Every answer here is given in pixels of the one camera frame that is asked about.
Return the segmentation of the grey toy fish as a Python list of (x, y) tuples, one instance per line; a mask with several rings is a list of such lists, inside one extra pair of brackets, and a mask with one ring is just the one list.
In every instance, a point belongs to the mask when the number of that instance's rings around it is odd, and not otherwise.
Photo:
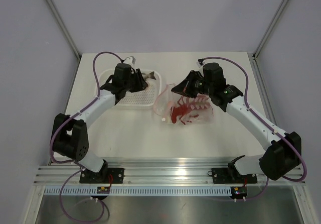
[(143, 79), (144, 79), (145, 81), (147, 81), (148, 79), (156, 80), (156, 77), (155, 77), (155, 75), (154, 75), (154, 74), (155, 74), (154, 71), (151, 71), (151, 72), (149, 72), (149, 73), (144, 73), (144, 72), (142, 72), (141, 74), (142, 74)]

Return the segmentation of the white plastic basket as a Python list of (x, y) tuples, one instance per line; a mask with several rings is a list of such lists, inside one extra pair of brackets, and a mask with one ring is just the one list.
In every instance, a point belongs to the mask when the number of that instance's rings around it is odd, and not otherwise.
[[(141, 72), (149, 73), (151, 70), (143, 69)], [(113, 109), (134, 109), (134, 110), (148, 110), (151, 109), (156, 98), (162, 91), (162, 78), (158, 72), (155, 71), (156, 80), (148, 79), (148, 87), (140, 92), (127, 92), (125, 97), (116, 105), (112, 106), (112, 102), (108, 102), (108, 106)]]

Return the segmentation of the red toy lobster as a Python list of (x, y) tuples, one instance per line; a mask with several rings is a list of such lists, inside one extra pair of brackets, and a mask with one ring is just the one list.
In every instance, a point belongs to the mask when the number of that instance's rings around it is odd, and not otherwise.
[(209, 97), (198, 95), (196, 98), (181, 96), (172, 110), (172, 124), (202, 124), (213, 120), (214, 111)]

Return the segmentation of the clear zip top bag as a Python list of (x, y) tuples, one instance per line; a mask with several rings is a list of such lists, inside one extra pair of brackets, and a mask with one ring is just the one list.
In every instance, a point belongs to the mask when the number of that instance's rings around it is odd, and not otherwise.
[(195, 98), (185, 97), (172, 92), (174, 83), (167, 84), (156, 98), (153, 111), (166, 124), (207, 124), (214, 119), (214, 110), (206, 95)]

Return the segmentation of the green toy leek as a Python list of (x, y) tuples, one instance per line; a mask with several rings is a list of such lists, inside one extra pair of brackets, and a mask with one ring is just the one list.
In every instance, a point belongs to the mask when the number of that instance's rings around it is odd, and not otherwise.
[(172, 123), (171, 115), (172, 115), (172, 110), (174, 108), (174, 102), (169, 101), (165, 107), (164, 113), (162, 115), (162, 121), (165, 123)]

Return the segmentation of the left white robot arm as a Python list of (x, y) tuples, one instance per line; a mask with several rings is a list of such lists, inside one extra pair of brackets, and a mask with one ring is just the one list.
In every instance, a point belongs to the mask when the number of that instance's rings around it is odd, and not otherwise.
[(58, 114), (55, 117), (50, 141), (52, 160), (65, 163), (54, 159), (53, 153), (56, 152), (89, 170), (96, 182), (104, 182), (108, 178), (108, 164), (89, 150), (88, 129), (103, 113), (117, 105), (127, 92), (140, 92), (147, 87), (140, 69), (118, 63), (114, 73), (102, 86), (98, 86), (97, 96), (91, 102), (72, 115)]

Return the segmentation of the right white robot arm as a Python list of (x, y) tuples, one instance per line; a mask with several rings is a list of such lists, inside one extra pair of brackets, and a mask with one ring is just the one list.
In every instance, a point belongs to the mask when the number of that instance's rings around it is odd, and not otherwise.
[(264, 174), (276, 181), (301, 164), (299, 134), (287, 133), (252, 108), (242, 91), (226, 83), (218, 63), (207, 63), (202, 71), (190, 71), (172, 92), (189, 98), (208, 96), (215, 106), (240, 122), (264, 149), (262, 155), (243, 155), (232, 160), (227, 173), (230, 180), (239, 182), (248, 174)]

